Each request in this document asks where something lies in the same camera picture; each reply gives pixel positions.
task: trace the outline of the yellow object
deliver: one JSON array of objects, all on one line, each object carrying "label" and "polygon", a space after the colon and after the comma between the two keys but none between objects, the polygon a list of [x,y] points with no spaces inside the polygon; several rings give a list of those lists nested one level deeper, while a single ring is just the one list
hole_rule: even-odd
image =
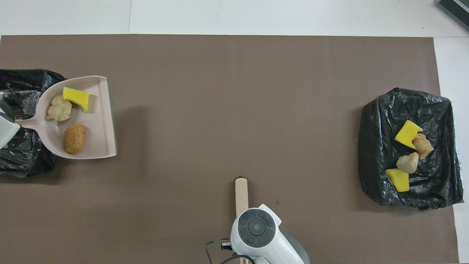
[{"label": "yellow object", "polygon": [[414,144],[412,144],[412,140],[417,136],[417,132],[420,131],[423,131],[423,129],[412,121],[407,120],[394,139],[409,148],[416,149]]},{"label": "yellow object", "polygon": [[410,190],[409,187],[409,174],[399,169],[390,169],[385,171],[386,175],[391,180],[391,183],[398,192],[406,192]]},{"label": "yellow object", "polygon": [[89,96],[90,93],[86,91],[75,90],[68,87],[63,88],[63,99],[74,102],[82,108],[83,112],[88,111]]}]

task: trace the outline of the white tile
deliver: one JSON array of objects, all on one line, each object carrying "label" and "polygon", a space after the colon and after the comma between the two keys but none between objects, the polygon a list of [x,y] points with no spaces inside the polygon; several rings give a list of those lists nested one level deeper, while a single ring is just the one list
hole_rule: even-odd
[{"label": "white tile", "polygon": [[458,235],[459,262],[469,263],[469,38],[435,38],[435,55],[441,95],[451,100],[456,140],[461,155],[464,197],[456,204],[454,223]]},{"label": "white tile", "polygon": [[0,35],[125,34],[131,0],[0,0]]},{"label": "white tile", "polygon": [[129,32],[469,36],[434,0],[132,0]]}]

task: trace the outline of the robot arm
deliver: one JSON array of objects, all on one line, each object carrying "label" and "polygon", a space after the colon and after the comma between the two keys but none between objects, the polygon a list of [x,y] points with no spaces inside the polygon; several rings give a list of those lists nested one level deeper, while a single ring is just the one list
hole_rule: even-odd
[{"label": "robot arm", "polygon": [[231,229],[231,246],[256,264],[310,264],[308,254],[289,233],[281,232],[281,219],[267,206],[241,213]]}]

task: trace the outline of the black plastic bag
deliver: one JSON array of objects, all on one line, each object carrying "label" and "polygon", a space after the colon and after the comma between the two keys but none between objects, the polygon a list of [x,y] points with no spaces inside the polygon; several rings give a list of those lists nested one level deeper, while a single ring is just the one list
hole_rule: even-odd
[{"label": "black plastic bag", "polygon": [[[9,106],[5,112],[15,118],[31,118],[36,104],[47,88],[65,80],[48,70],[0,70],[0,91]],[[20,128],[10,142],[0,149],[0,175],[25,177],[54,169],[56,155],[42,144],[38,133]]]},{"label": "black plastic bag", "polygon": [[[409,174],[410,190],[398,193],[385,174],[397,159],[414,152],[394,140],[406,120],[423,128],[435,148]],[[368,103],[362,113],[358,174],[363,191],[379,204],[437,209],[462,201],[460,160],[456,150],[453,109],[447,98],[395,88]]]}]

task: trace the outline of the pink dustpan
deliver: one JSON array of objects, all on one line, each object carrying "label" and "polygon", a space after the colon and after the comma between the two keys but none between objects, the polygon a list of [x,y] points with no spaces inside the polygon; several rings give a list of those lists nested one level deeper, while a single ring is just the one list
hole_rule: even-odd
[{"label": "pink dustpan", "polygon": [[[73,104],[70,119],[46,120],[52,98],[62,94],[64,87],[89,92],[88,111],[84,113],[80,107]],[[60,157],[97,159],[117,154],[107,79],[101,76],[73,78],[54,84],[39,99],[35,116],[16,122],[22,127],[36,130],[44,146]],[[85,145],[77,154],[67,153],[64,147],[65,129],[73,124],[82,124],[86,127]]]}]

